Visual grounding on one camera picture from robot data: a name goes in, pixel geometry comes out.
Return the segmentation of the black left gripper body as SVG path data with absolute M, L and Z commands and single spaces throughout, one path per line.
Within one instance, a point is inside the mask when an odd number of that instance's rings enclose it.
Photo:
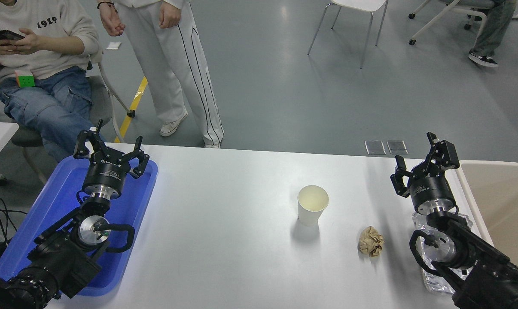
M 94 188 L 104 186 L 111 188 L 116 194 L 121 194 L 130 170 L 129 161 L 114 158 L 112 163 L 102 156 L 91 156 L 89 161 L 90 166 L 82 190 L 90 194 L 95 191 Z

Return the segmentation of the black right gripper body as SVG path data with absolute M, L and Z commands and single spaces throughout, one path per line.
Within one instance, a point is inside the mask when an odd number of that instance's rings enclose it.
M 445 176 L 410 179 L 408 188 L 416 211 L 450 211 L 457 206 Z

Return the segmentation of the seated person's left hand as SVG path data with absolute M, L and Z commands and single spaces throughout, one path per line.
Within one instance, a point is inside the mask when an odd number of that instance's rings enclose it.
M 12 51 L 16 54 L 30 55 L 41 50 L 41 37 L 33 32 L 31 29 L 19 28 L 19 31 L 25 35 L 21 40 L 13 43 L 14 47 Z

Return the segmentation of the standing person's right hand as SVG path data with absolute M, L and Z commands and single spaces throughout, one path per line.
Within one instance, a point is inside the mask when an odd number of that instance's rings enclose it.
M 124 33 L 125 25 L 120 20 L 116 8 L 112 4 L 103 3 L 98 8 L 102 25 L 108 35 L 121 36 Z

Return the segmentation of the standing person's left hand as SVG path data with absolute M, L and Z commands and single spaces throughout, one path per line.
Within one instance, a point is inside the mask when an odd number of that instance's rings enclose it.
M 161 3 L 159 12 L 159 27 L 161 29 L 170 29 L 177 26 L 182 18 L 182 10 L 167 2 Z

